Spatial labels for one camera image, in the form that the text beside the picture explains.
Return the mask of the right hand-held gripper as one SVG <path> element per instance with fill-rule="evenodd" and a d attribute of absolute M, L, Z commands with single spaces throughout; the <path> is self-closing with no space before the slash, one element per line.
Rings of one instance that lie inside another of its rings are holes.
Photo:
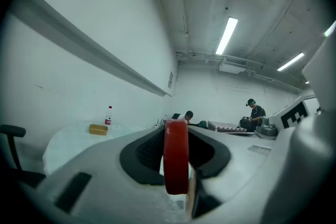
<path fill-rule="evenodd" d="M 296 127 L 302 120 L 314 115 L 318 108 L 319 102 L 314 95 L 298 97 L 280 111 L 261 117 L 256 135 L 260 138 L 276 138 L 284 129 Z"/>

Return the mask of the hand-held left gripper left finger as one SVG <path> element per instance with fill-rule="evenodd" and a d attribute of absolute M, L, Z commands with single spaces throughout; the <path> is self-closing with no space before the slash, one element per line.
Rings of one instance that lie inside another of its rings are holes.
<path fill-rule="evenodd" d="M 184 196 L 166 192 L 164 129 L 154 128 L 88 147 L 38 186 L 72 222 L 183 222 Z"/>

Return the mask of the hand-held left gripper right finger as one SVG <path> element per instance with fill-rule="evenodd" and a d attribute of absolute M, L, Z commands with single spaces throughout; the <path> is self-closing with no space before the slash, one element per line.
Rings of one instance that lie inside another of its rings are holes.
<path fill-rule="evenodd" d="M 304 119 L 271 140 L 203 134 L 228 147 L 215 177 L 198 171 L 194 221 L 332 221 L 335 218 L 335 115 Z"/>

